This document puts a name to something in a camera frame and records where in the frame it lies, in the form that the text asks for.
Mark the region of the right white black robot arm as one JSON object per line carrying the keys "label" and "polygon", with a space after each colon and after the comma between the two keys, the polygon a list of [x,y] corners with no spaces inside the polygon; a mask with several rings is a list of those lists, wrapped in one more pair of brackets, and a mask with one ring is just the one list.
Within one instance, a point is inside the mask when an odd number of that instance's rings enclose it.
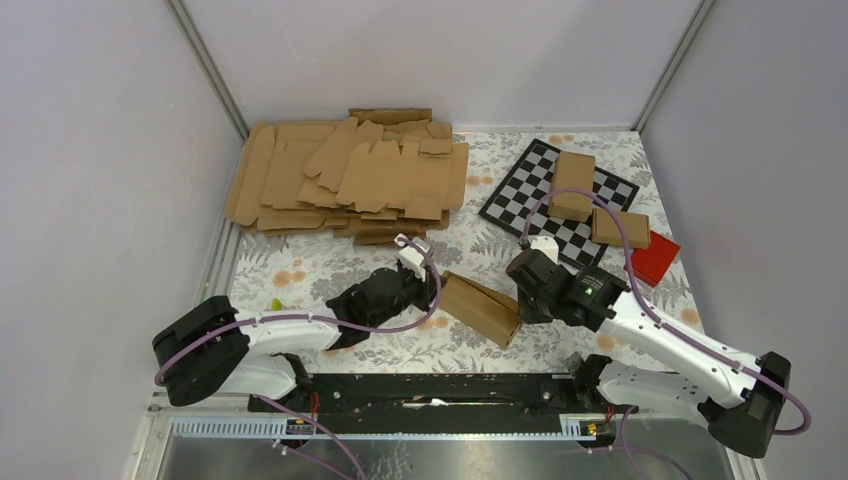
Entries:
{"label": "right white black robot arm", "polygon": [[599,354],[578,360],[573,396],[583,410],[615,405],[664,412],[705,428],[739,454],[765,456],[785,404],[778,390],[791,373],[786,358],[775,352],[757,357],[694,331],[599,267],[572,274],[528,248],[506,274],[517,286],[523,322],[584,327],[667,366],[650,371]]}

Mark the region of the brown cardboard box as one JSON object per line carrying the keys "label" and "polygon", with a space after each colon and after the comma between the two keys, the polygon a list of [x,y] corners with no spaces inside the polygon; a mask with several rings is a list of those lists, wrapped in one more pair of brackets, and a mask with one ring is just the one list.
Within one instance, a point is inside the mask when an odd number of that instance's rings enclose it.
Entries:
{"label": "brown cardboard box", "polygon": [[446,271],[439,308],[501,348],[520,330],[518,302],[462,275]]}

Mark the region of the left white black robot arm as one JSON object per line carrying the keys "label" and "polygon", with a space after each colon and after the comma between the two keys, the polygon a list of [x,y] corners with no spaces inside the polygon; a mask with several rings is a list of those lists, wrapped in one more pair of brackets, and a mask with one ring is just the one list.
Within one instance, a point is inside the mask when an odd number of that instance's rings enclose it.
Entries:
{"label": "left white black robot arm", "polygon": [[311,387],[297,351],[340,350],[389,334],[387,321],[409,307],[431,316],[444,284],[439,274],[397,265],[375,270],[313,309],[240,311],[228,296],[213,296],[154,336],[154,382],[176,407],[241,393],[299,410]]}

